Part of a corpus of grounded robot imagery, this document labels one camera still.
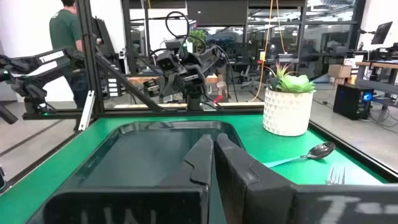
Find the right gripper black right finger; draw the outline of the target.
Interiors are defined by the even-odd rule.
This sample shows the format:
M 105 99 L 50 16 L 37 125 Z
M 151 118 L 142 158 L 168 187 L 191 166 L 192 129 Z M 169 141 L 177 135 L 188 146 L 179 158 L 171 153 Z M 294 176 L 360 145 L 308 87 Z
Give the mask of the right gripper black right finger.
M 221 133 L 215 143 L 218 186 L 228 223 L 290 223 L 294 184 Z

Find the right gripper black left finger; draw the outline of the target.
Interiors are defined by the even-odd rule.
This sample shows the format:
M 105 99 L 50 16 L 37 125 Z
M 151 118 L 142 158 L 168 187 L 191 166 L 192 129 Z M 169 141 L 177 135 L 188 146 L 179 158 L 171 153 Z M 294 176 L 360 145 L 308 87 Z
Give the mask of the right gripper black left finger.
M 208 223 L 210 219 L 213 154 L 212 136 L 204 134 L 184 157 L 184 162 L 192 169 L 190 182 L 199 185 L 203 191 L 200 199 L 201 223 Z

